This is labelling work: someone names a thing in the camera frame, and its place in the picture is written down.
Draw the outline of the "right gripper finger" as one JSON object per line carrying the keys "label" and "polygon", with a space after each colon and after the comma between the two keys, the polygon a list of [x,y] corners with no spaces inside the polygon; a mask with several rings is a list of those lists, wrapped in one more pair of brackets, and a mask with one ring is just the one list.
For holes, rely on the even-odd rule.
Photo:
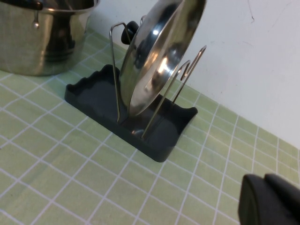
{"label": "right gripper finger", "polygon": [[298,225],[300,189],[280,176],[243,176],[238,216],[241,225]]}

